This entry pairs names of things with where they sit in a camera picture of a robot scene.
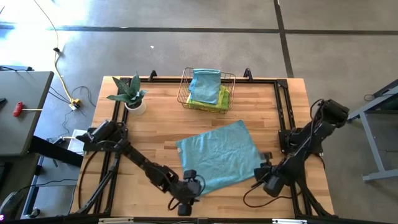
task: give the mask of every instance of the teal towel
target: teal towel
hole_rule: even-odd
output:
[[[193,78],[188,87],[191,91],[191,100],[217,104],[220,84],[220,70],[194,68]]]
[[[242,120],[177,141],[176,146],[183,171],[194,169],[206,180],[202,195],[253,177],[262,162]]]

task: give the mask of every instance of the table leg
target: table leg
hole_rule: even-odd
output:
[[[77,167],[80,167],[83,162],[83,156],[56,146],[36,136],[33,136],[32,141],[30,142],[29,152],[36,152],[45,157],[56,159]]]

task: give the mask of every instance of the potted plant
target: potted plant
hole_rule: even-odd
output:
[[[144,95],[147,93],[147,90],[140,91],[140,79],[138,73],[133,76],[130,82],[130,86],[118,80],[115,77],[112,77],[116,86],[119,89],[119,95],[110,95],[107,99],[122,101],[124,102],[124,106],[129,110],[131,114],[141,115],[147,109],[147,106],[144,101]]]

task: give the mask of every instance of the red handle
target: red handle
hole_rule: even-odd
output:
[[[22,112],[22,108],[24,107],[24,104],[20,101],[17,103],[17,105],[15,105],[14,111],[12,112],[12,115],[14,117],[18,117],[21,112]]]

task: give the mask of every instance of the white pot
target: white pot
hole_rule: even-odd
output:
[[[127,110],[129,110],[129,112],[133,115],[141,115],[145,112],[145,110],[147,109],[147,105],[145,104],[144,99],[142,99],[141,105],[139,105],[139,107],[137,108],[130,108],[127,106],[127,103],[124,103],[124,106],[127,108]]]

